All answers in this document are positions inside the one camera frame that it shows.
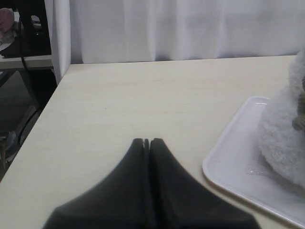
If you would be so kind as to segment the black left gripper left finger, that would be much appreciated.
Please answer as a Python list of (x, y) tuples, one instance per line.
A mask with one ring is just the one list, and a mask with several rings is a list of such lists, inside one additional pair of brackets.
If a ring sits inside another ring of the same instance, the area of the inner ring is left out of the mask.
[(57, 207), (46, 229), (147, 229), (149, 183), (148, 140), (136, 138), (101, 182)]

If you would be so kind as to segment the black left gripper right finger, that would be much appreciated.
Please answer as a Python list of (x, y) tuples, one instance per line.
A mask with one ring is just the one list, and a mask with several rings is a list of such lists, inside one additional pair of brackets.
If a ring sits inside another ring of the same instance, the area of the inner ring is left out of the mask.
[(151, 141), (149, 175), (159, 229), (258, 229), (251, 214), (193, 178), (160, 138)]

